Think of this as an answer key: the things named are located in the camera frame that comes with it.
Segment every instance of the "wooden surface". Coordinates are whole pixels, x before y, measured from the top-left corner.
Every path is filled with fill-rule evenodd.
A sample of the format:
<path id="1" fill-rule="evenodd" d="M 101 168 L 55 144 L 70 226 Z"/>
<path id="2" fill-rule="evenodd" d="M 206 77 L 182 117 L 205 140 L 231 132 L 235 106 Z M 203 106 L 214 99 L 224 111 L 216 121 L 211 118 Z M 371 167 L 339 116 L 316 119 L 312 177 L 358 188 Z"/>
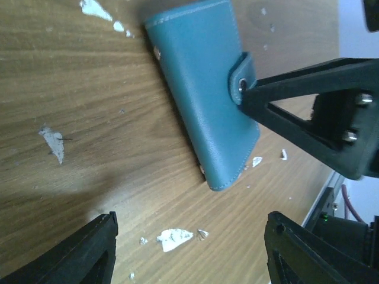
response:
<path id="1" fill-rule="evenodd" d="M 78 2 L 0 4 L 0 275 L 116 211 L 115 284 L 268 283 L 267 213 L 301 223 L 330 170 L 261 127 L 248 170 L 232 188 L 212 192 L 147 48 L 140 23 L 155 7 L 100 1 L 135 35 L 127 38 Z M 338 57 L 337 0 L 233 4 L 259 78 Z M 311 103 L 282 106 L 306 116 Z M 71 139 L 62 165 L 38 134 L 45 124 Z M 254 169 L 253 156 L 264 158 Z M 210 235 L 164 253 L 155 239 L 176 227 Z M 140 246 L 140 237 L 149 242 Z"/>

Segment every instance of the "blue wallet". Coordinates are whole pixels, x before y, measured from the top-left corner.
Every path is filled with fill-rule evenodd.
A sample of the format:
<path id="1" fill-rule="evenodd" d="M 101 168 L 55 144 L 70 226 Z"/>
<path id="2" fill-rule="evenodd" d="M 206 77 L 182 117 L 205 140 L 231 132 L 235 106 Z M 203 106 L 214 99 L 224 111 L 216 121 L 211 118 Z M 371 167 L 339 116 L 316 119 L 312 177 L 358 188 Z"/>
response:
<path id="1" fill-rule="evenodd" d="M 259 138 L 239 105 L 256 83 L 229 0 L 206 0 L 149 18 L 145 27 L 197 158 L 214 191 L 238 179 Z"/>

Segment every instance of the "wood grain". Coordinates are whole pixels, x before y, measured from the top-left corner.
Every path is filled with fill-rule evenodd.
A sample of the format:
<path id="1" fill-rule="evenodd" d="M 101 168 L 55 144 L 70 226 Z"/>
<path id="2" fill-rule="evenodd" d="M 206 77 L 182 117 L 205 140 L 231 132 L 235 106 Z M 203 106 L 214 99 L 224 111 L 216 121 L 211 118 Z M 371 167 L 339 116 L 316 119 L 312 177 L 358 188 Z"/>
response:
<path id="1" fill-rule="evenodd" d="M 261 127 L 252 157 L 263 162 L 212 192 L 141 27 L 183 1 L 99 1 L 135 38 L 84 15 L 78 2 L 0 4 L 0 275 L 116 211 L 115 284 L 131 272 L 135 283 L 268 283 L 267 213 L 302 222 L 329 169 Z M 338 56 L 337 0 L 233 4 L 259 78 Z M 311 104 L 281 103 L 299 116 Z M 43 125 L 71 139 L 62 165 L 38 135 Z M 155 238 L 175 227 L 210 236 L 163 253 Z M 140 237 L 149 242 L 140 246 Z"/>

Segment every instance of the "red cable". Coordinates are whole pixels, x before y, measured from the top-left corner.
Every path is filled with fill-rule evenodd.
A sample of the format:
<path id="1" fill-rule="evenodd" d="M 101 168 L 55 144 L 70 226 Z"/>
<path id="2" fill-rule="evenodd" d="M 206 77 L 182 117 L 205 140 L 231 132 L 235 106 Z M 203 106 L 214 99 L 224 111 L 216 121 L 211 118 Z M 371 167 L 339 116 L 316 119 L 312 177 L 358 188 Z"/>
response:
<path id="1" fill-rule="evenodd" d="M 361 216 L 359 216 L 359 214 L 354 209 L 353 205 L 351 205 L 351 203 L 350 203 L 350 200 L 349 200 L 349 197 L 348 197 L 348 190 L 346 188 L 346 185 L 342 185 L 341 187 L 342 187 L 342 196 L 343 196 L 343 200 L 345 201 L 345 205 L 349 208 L 351 214 L 353 214 L 354 218 L 358 222 L 364 223 L 365 221 L 363 221 L 363 219 L 361 218 Z"/>

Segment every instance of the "blue leather wallet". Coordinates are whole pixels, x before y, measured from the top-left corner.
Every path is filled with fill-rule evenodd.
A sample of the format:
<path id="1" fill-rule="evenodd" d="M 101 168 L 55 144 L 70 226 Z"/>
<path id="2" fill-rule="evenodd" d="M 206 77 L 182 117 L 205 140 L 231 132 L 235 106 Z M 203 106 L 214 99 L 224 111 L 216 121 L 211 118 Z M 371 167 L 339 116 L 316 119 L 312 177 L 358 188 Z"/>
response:
<path id="1" fill-rule="evenodd" d="M 259 138 L 239 105 L 256 83 L 229 0 L 206 0 L 149 18 L 145 27 L 214 191 L 239 177 Z"/>

